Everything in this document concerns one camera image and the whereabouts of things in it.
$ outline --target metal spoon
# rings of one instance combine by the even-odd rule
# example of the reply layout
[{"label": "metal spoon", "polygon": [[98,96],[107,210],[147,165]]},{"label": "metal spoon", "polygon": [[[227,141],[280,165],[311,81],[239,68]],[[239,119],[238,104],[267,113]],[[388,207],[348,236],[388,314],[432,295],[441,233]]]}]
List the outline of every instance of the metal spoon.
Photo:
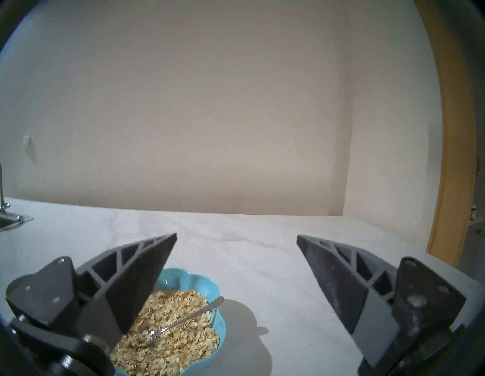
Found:
[{"label": "metal spoon", "polygon": [[152,330],[150,332],[150,334],[152,335],[151,336],[151,339],[150,339],[150,342],[148,342],[146,344],[142,344],[142,345],[140,345],[138,347],[142,347],[142,348],[149,347],[150,345],[152,345],[155,342],[155,340],[157,339],[157,337],[160,334],[162,334],[163,332],[165,332],[166,330],[171,329],[173,327],[176,327],[178,324],[182,324],[182,323],[184,323],[184,322],[186,322],[186,321],[188,321],[190,319],[193,319],[194,317],[200,316],[201,314],[206,313],[207,311],[210,311],[210,310],[212,310],[212,309],[220,306],[223,302],[224,302],[224,298],[222,296],[220,296],[217,299],[215,299],[213,302],[210,302],[204,308],[198,310],[197,312],[191,313],[190,315],[184,317],[183,319],[180,319],[180,320],[174,322],[173,324],[170,324],[167,327],[164,327],[163,329],[159,330],[158,332],[155,332],[154,330]]}]

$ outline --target turquoise bowl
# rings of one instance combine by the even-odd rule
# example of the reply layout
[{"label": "turquoise bowl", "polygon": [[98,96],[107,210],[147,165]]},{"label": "turquoise bowl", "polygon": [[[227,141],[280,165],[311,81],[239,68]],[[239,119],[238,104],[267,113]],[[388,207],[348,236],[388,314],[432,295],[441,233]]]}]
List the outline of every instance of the turquoise bowl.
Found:
[{"label": "turquoise bowl", "polygon": [[[162,269],[162,273],[158,277],[157,283],[155,283],[154,290],[195,290],[205,296],[209,303],[219,297],[219,287],[212,279],[198,274],[191,274],[186,270],[178,268]],[[217,350],[210,357],[192,363],[180,375],[194,374],[204,369],[212,362],[221,349],[224,338],[226,338],[226,323],[219,312],[219,308],[214,308],[211,311],[210,326],[214,328],[215,333],[220,338]],[[115,367],[115,371],[116,376],[129,376],[118,367]]]}]

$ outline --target door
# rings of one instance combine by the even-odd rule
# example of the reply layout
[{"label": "door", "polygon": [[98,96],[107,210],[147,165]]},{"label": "door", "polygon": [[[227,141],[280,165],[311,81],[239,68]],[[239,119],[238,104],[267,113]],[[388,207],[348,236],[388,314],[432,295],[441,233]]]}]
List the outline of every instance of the door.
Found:
[{"label": "door", "polygon": [[476,173],[471,81],[462,45],[432,0],[415,0],[433,50],[443,116],[443,155],[427,252],[457,266],[469,226]]}]

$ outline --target marble countertop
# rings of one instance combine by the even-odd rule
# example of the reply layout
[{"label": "marble countertop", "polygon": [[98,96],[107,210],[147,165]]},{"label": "marble countertop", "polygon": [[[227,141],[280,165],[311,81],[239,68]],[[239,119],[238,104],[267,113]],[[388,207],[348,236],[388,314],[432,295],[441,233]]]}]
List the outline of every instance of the marble countertop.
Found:
[{"label": "marble countertop", "polygon": [[[347,243],[398,266],[412,256],[467,297],[454,323],[468,324],[485,301],[482,285],[398,237],[350,217],[169,213],[8,200],[33,216],[0,232],[0,289],[68,255],[77,267],[126,243],[178,234],[166,267],[216,281],[226,301],[227,337],[207,375],[356,375],[362,355],[336,317],[296,245],[305,234]],[[10,319],[5,300],[2,315]]]}]

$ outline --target white wall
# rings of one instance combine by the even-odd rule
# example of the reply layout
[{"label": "white wall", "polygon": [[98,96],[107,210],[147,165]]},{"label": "white wall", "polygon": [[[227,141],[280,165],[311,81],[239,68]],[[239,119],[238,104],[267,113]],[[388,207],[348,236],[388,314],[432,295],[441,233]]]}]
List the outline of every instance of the white wall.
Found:
[{"label": "white wall", "polygon": [[[0,55],[6,194],[342,214],[350,144],[344,4],[234,3],[35,8]],[[23,151],[27,134],[36,161]]]},{"label": "white wall", "polygon": [[413,1],[350,3],[352,141],[344,215],[425,250],[442,151],[431,46]]}]

